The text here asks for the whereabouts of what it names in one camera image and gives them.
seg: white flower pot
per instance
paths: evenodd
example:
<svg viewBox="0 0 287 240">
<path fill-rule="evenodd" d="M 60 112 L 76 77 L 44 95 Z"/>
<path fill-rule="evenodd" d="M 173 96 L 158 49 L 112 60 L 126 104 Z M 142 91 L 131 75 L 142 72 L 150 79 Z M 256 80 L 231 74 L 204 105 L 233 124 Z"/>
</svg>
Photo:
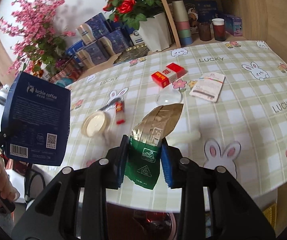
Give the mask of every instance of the white flower pot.
<svg viewBox="0 0 287 240">
<path fill-rule="evenodd" d="M 154 18 L 147 18 L 146 22 L 141 21 L 138 33 L 153 52 L 170 47 L 171 36 L 164 12 L 155 15 Z"/>
</svg>

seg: green tea bag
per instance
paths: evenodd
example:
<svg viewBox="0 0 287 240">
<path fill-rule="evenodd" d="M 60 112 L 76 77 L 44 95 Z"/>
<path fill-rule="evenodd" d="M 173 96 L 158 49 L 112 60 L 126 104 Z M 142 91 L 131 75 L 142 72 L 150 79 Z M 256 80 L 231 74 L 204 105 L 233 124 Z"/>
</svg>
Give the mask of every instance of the green tea bag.
<svg viewBox="0 0 287 240">
<path fill-rule="evenodd" d="M 183 104 L 158 106 L 131 132 L 125 175 L 135 184 L 153 189 L 160 174 L 161 141 L 176 126 Z"/>
</svg>

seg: tablecloth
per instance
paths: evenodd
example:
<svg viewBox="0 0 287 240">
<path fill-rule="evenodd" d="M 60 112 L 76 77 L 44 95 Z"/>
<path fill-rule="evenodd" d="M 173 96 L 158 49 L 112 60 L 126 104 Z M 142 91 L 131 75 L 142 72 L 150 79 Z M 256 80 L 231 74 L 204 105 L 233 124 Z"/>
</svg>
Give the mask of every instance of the tablecloth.
<svg viewBox="0 0 287 240">
<path fill-rule="evenodd" d="M 161 90 L 151 74 L 170 63 L 188 73 L 166 89 L 182 93 L 183 111 L 169 137 L 200 130 L 200 140 L 178 144 L 182 155 L 200 166 L 225 166 L 251 197 L 287 181 L 287 65 L 264 42 L 232 41 L 197 45 L 153 54 L 115 66 L 71 84 L 70 135 L 60 167 L 40 166 L 55 176 L 63 167 L 84 168 L 120 144 L 123 134 L 157 106 Z M 226 76 L 217 103 L 189 95 L 208 72 Z M 84 119 L 124 93 L 126 123 L 115 125 L 108 111 L 109 145 L 81 134 Z M 127 177 L 119 190 L 107 190 L 107 201 L 141 209 L 179 211 L 180 189 L 169 189 L 163 173 L 154 190 Z"/>
</svg>

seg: black cable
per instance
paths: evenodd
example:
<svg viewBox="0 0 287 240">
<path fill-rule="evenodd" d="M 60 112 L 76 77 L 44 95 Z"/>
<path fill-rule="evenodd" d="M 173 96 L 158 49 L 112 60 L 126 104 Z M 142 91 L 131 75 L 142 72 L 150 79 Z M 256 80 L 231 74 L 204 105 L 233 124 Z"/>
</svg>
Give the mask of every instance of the black cable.
<svg viewBox="0 0 287 240">
<path fill-rule="evenodd" d="M 26 195 L 30 198 L 30 188 L 31 188 L 31 184 L 32 184 L 32 181 L 33 179 L 36 177 L 36 176 L 40 176 L 41 177 L 41 180 L 42 180 L 42 185 L 43 185 L 43 188 L 45 188 L 45 178 L 44 176 L 39 172 L 39 171 L 36 171 L 34 169 L 30 169 L 30 171 L 33 171 L 34 174 L 31 176 L 30 180 L 29 180 L 29 183 L 28 183 L 28 187 L 27 187 L 27 193 Z"/>
</svg>

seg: stack of paper cups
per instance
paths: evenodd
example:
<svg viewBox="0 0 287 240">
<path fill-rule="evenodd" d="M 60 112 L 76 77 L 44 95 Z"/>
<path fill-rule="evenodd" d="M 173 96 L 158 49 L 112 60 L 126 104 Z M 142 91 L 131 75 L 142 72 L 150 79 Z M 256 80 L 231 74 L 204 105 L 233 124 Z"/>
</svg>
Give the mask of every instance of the stack of paper cups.
<svg viewBox="0 0 287 240">
<path fill-rule="evenodd" d="M 180 44 L 186 46 L 193 43 L 191 37 L 190 24 L 188 19 L 188 13 L 184 6 L 183 1 L 173 1 L 173 17 L 178 31 Z"/>
</svg>

